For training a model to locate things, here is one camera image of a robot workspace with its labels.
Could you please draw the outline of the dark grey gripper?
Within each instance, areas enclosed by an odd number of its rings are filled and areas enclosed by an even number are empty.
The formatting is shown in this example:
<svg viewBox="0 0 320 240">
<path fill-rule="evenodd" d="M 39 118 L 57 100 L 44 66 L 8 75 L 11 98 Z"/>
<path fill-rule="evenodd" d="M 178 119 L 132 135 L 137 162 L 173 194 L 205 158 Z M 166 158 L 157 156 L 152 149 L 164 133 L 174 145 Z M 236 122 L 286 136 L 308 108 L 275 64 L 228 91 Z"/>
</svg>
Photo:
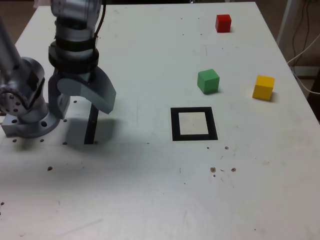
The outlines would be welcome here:
<svg viewBox="0 0 320 240">
<path fill-rule="evenodd" d="M 48 81 L 48 106 L 57 119 L 65 118 L 70 96 L 83 97 L 99 111 L 109 114 L 114 109 L 116 90 L 99 67 L 86 73 L 60 73 L 55 69 Z"/>
</svg>

